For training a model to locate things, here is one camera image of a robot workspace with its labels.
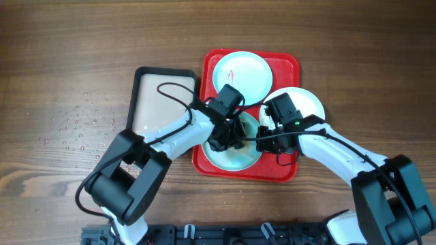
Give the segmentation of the light green plate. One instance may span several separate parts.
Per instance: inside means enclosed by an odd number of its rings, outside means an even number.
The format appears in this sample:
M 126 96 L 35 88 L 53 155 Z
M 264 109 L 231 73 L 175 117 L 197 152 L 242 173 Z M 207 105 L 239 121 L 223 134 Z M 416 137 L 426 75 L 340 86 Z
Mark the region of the light green plate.
M 250 114 L 243 112 L 240 119 L 245 127 L 247 137 L 255 137 L 259 122 Z M 202 150 L 206 158 L 219 169 L 226 171 L 238 172 L 254 165 L 262 156 L 262 153 L 256 150 L 255 142 L 242 141 L 243 147 L 235 149 L 228 148 L 223 152 L 215 152 L 211 145 L 206 142 L 202 145 Z

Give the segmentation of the white plate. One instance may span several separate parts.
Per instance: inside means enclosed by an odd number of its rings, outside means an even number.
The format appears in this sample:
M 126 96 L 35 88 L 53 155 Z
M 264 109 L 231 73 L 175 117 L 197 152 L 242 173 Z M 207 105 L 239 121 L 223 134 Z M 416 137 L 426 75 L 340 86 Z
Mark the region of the white plate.
M 313 114 L 323 120 L 326 119 L 326 114 L 321 101 L 313 93 L 303 88 L 280 88 L 279 90 L 274 91 L 270 95 L 268 95 L 265 98 L 264 103 L 284 93 L 290 96 L 290 99 L 292 100 L 296 109 L 301 112 L 304 118 Z

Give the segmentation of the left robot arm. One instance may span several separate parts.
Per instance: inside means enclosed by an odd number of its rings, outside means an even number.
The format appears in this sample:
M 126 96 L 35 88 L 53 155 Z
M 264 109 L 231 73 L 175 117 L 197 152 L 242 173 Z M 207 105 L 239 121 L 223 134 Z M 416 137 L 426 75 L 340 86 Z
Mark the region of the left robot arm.
M 243 95 L 226 84 L 207 102 L 195 97 L 185 106 L 185 114 L 164 129 L 144 135 L 121 131 L 75 195 L 79 198 L 86 191 L 102 208 L 96 215 L 111 225 L 110 237 L 102 241 L 137 244 L 145 236 L 148 227 L 143 214 L 173 160 L 190 148 L 205 142 L 215 152 L 239 148 L 235 129 L 242 125 L 234 111 L 244 102 Z

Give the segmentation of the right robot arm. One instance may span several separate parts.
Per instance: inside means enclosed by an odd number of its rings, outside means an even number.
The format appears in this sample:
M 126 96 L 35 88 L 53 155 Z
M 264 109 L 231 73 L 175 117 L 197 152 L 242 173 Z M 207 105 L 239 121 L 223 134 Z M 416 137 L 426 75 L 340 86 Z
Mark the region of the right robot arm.
M 351 187 L 355 209 L 335 214 L 326 225 L 335 244 L 421 244 L 435 230 L 435 209 L 409 158 L 360 147 L 319 116 L 303 116 L 287 93 L 264 104 L 275 127 L 259 127 L 259 151 L 306 156 Z

